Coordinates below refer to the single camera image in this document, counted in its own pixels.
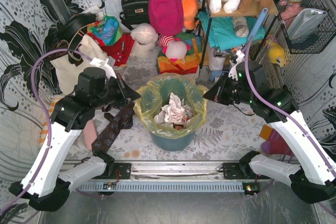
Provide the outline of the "yellow trash bag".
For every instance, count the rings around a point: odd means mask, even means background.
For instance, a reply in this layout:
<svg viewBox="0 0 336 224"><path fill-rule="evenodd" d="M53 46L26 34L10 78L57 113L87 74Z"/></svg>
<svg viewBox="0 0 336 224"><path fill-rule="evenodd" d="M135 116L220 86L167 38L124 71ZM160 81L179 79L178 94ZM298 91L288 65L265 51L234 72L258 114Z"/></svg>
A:
<svg viewBox="0 0 336 224"><path fill-rule="evenodd" d="M198 130L207 116L208 88L192 78L164 73L152 78L137 92L134 111L154 135L177 139Z"/></svg>

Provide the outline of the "crumpled paper trash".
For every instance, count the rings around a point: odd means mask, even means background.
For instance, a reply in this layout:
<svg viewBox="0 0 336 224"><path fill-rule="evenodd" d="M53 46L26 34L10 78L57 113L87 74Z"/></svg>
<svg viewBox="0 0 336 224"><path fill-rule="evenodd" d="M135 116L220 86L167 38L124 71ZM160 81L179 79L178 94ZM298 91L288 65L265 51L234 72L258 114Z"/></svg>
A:
<svg viewBox="0 0 336 224"><path fill-rule="evenodd" d="M185 103L184 99L170 93L168 104L161 107L160 112L154 117L158 125L173 127L176 130L185 129L194 117L193 109Z"/></svg>

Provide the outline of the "magenta fabric bag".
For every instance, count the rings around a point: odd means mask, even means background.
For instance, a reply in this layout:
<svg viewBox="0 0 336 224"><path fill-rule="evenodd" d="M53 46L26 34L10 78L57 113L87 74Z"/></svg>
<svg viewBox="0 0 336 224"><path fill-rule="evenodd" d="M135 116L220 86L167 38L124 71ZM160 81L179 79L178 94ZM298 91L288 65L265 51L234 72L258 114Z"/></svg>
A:
<svg viewBox="0 0 336 224"><path fill-rule="evenodd" d="M158 34L175 36L183 29L181 0L150 0L149 20Z"/></svg>

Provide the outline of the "pink sponge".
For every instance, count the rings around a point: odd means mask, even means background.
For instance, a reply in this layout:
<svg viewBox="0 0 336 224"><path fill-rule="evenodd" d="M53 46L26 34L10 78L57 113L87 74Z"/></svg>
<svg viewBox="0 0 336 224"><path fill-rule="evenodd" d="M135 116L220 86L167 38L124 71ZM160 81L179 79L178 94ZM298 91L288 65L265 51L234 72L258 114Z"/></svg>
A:
<svg viewBox="0 0 336 224"><path fill-rule="evenodd" d="M87 150L91 151L92 144L97 139L97 130L93 119L86 123L86 126L83 130L83 137Z"/></svg>

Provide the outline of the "orange checkered towel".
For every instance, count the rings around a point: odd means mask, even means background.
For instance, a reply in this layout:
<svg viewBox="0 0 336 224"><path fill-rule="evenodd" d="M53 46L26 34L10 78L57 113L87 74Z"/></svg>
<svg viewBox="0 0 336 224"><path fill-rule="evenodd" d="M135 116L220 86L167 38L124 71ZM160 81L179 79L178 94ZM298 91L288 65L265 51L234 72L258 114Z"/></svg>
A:
<svg viewBox="0 0 336 224"><path fill-rule="evenodd" d="M55 105L56 103L62 99L64 97L64 95L62 94L58 94L58 95L53 95L51 98L51 103L49 106L47 106L48 109L48 114L49 116L51 116L51 114L54 111ZM42 146L47 138L47 133L48 133L48 126L47 126L47 122L45 121L43 124L43 129L40 132L40 138L39 138L39 145Z"/></svg>

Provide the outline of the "pink head plush doll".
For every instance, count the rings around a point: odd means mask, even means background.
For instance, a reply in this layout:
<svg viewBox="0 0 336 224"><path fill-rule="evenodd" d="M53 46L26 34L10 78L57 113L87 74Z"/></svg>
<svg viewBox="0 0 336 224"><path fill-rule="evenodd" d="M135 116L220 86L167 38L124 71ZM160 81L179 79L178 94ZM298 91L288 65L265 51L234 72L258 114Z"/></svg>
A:
<svg viewBox="0 0 336 224"><path fill-rule="evenodd" d="M161 36L159 38L159 47L163 48L164 55L172 62L183 60L187 51L191 48L190 45L174 36Z"/></svg>

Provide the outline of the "teal trash bin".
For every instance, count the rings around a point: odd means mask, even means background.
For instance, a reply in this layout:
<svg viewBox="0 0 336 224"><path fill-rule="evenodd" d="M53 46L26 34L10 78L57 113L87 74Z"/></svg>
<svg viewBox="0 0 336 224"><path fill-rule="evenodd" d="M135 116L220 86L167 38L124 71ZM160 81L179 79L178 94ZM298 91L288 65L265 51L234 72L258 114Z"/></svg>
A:
<svg viewBox="0 0 336 224"><path fill-rule="evenodd" d="M194 131L188 133L186 136L181 136L179 138L167 138L155 135L152 132L149 132L149 135L153 143L160 149L164 151L177 152L183 151L190 145L191 141L196 135L196 132Z"/></svg>

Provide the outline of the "orange plush toy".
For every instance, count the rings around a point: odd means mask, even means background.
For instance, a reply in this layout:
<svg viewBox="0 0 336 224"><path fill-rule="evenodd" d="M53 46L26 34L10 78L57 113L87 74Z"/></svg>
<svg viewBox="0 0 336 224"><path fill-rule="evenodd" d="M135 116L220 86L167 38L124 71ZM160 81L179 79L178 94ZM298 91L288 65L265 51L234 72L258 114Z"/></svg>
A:
<svg viewBox="0 0 336 224"><path fill-rule="evenodd" d="M183 25L187 30L194 30L198 21L195 21L195 17L198 13L197 0L181 0L183 7Z"/></svg>

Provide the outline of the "red cloth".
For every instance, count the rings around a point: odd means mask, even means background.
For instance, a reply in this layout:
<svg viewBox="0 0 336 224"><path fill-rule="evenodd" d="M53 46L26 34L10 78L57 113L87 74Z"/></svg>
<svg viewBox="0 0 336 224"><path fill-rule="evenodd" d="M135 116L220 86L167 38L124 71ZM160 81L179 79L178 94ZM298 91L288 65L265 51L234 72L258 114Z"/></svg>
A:
<svg viewBox="0 0 336 224"><path fill-rule="evenodd" d="M124 33L112 46L103 46L101 49L115 60L114 66L119 67L127 64L133 45L131 34Z"/></svg>

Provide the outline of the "white plush bear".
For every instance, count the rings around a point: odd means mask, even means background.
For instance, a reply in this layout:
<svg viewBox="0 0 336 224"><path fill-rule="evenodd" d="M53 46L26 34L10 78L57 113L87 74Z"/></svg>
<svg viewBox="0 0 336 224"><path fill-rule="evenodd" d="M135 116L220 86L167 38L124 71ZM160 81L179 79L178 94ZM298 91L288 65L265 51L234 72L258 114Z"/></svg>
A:
<svg viewBox="0 0 336 224"><path fill-rule="evenodd" d="M136 28L131 30L130 36L134 40L130 52L131 57L148 57L158 40L158 33L153 26L147 23L139 24Z"/></svg>

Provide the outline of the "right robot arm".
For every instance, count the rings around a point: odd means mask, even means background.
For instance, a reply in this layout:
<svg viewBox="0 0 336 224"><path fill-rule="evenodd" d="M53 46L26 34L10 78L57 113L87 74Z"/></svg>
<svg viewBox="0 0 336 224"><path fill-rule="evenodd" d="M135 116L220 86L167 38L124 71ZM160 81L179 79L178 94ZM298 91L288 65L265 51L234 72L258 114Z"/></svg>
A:
<svg viewBox="0 0 336 224"><path fill-rule="evenodd" d="M307 127L298 105L285 89L272 89L265 70L256 61L236 66L237 79L227 73L204 94L223 105L244 103L279 133L297 164L288 164L250 151L239 160L245 178L268 177L287 186L302 201L314 204L335 197L335 162Z"/></svg>

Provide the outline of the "dark patterned necktie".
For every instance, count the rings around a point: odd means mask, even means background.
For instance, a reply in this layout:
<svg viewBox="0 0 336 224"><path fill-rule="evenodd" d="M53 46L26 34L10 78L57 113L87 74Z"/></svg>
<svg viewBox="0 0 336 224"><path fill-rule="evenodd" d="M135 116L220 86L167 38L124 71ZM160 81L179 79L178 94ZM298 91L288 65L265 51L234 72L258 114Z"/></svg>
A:
<svg viewBox="0 0 336 224"><path fill-rule="evenodd" d="M94 155L106 153L120 134L121 130L128 130L133 126L133 107L133 102L127 104L120 109L116 116L109 120L109 124L91 144Z"/></svg>

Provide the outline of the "teal cloth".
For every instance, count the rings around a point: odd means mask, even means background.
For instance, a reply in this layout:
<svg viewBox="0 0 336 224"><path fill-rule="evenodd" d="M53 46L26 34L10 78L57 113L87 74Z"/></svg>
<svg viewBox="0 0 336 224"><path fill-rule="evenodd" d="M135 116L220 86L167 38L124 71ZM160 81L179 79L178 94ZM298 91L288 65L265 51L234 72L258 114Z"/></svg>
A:
<svg viewBox="0 0 336 224"><path fill-rule="evenodd" d="M202 23L202 27L207 32L209 15L206 12L199 12L197 15ZM246 17L248 28L251 31L257 19ZM261 40L265 36L266 30L261 26L254 40ZM231 17L215 17L212 19L211 29L209 31L208 42L211 47L220 50L231 49L233 47L247 43L247 37L237 37L234 32L234 26Z"/></svg>

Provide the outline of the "colourful printed bag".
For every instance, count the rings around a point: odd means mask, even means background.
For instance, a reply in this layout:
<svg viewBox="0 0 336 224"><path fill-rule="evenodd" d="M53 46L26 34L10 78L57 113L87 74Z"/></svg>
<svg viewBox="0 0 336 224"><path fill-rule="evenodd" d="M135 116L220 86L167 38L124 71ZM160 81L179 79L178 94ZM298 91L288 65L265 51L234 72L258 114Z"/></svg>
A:
<svg viewBox="0 0 336 224"><path fill-rule="evenodd" d="M103 47L114 45L122 37L123 31L117 18L104 16L102 20L87 26L87 35Z"/></svg>

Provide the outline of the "black leather handbag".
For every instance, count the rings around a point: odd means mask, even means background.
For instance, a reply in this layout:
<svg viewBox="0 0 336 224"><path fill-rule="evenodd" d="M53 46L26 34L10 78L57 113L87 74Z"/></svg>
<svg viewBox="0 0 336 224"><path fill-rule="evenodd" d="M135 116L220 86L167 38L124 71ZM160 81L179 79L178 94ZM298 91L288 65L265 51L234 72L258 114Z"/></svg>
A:
<svg viewBox="0 0 336 224"><path fill-rule="evenodd" d="M119 15L121 23L129 30L133 29L132 25L149 24L149 1L121 0L122 12Z"/></svg>

